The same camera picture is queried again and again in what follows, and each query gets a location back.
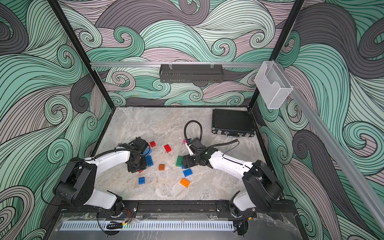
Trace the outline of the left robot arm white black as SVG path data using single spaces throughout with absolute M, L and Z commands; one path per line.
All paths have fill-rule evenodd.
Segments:
M 111 217 L 118 218 L 125 208 L 122 197 L 97 189 L 96 178 L 119 164 L 126 164 L 130 173 L 145 170 L 150 147 L 147 141 L 138 137 L 93 157 L 75 157 L 66 164 L 53 188 L 53 194 L 74 207 L 97 207 Z

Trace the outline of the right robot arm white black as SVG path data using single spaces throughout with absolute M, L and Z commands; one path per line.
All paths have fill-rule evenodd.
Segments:
M 263 161 L 242 161 L 214 148 L 182 156 L 182 166 L 186 169 L 205 166 L 241 180 L 245 190 L 238 191 L 229 200 L 229 211 L 237 218 L 244 216 L 248 210 L 270 210 L 284 189 Z

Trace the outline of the green long lego brick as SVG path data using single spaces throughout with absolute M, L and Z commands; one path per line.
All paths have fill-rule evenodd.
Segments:
M 180 168 L 182 167 L 182 156 L 177 157 L 176 166 Z

